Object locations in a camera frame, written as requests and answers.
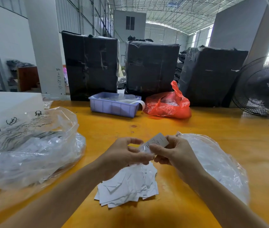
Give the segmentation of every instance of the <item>wooden tabletop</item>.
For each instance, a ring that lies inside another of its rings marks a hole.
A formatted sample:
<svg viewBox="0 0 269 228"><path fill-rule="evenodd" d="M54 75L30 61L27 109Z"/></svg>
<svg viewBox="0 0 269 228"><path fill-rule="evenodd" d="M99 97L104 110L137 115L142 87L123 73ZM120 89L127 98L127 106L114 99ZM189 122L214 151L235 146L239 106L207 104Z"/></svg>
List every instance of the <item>wooden tabletop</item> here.
<svg viewBox="0 0 269 228"><path fill-rule="evenodd" d="M132 136L147 141L159 132L174 135L177 131L207 135L231 154L247 170L250 207L269 223L269 117L250 116L239 109L192 108L192 117L188 120L155 117L141 111L130 119L93 113L88 102L54 102L52 107L56 106L65 107L77 115L78 132L87 139L85 155L74 168L43 192L0 212L0 223L71 173L95 160L117 138ZM154 166L158 169L156 181L159 195L108 209L93 199L97 192L95 188L63 227L220 227L204 202L178 178L173 167L158 163Z"/></svg>

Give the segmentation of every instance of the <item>purple plastic basket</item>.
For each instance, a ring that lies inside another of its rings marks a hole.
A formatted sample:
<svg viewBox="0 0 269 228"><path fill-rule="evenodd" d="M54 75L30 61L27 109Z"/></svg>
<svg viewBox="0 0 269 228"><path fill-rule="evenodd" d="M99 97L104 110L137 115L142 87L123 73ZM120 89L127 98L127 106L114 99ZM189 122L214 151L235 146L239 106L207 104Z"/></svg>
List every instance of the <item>purple plastic basket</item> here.
<svg viewBox="0 0 269 228"><path fill-rule="evenodd" d="M140 103L136 102L134 104L127 104L123 102L98 99L98 98L109 98L118 95L119 95L118 93L108 93L108 92L101 92L92 95L91 97L89 97L91 111L133 118L136 115L137 110L139 109Z"/></svg>

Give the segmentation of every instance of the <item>black package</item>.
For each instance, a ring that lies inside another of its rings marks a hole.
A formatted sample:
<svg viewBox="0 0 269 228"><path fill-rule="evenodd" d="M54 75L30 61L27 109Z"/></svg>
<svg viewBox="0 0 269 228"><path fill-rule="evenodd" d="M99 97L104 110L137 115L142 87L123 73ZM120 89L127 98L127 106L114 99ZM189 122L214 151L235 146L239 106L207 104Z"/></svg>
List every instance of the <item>black package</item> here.
<svg viewBox="0 0 269 228"><path fill-rule="evenodd" d="M153 42L126 43L126 94L147 96L169 92L180 45Z"/></svg>
<svg viewBox="0 0 269 228"><path fill-rule="evenodd" d="M236 49L190 48L179 80L179 89L190 106L228 107L233 94L230 89L247 55L248 51Z"/></svg>
<svg viewBox="0 0 269 228"><path fill-rule="evenodd" d="M119 40L62 31L72 101L117 92Z"/></svg>

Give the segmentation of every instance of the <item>metal roof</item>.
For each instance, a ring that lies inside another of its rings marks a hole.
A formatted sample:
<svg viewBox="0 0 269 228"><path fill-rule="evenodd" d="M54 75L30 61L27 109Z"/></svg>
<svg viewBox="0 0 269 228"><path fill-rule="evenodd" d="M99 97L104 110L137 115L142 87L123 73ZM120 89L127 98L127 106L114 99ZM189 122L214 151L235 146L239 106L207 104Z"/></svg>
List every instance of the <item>metal roof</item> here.
<svg viewBox="0 0 269 228"><path fill-rule="evenodd" d="M146 13L146 21L191 34L214 23L216 14L242 0L114 0L113 9Z"/></svg>

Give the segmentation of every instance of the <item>forearm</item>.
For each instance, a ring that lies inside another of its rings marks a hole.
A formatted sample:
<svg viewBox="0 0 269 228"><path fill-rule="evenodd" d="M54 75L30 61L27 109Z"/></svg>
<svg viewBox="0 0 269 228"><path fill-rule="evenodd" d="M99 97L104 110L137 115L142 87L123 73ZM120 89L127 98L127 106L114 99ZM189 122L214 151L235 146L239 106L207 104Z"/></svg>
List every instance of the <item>forearm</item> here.
<svg viewBox="0 0 269 228"><path fill-rule="evenodd" d="M190 186L209 207L222 228L269 228L249 207L207 172L199 173L192 179Z"/></svg>
<svg viewBox="0 0 269 228"><path fill-rule="evenodd" d="M104 178L99 160L81 168L52 191L30 203L9 218L0 227L47 227L63 226L89 193Z"/></svg>

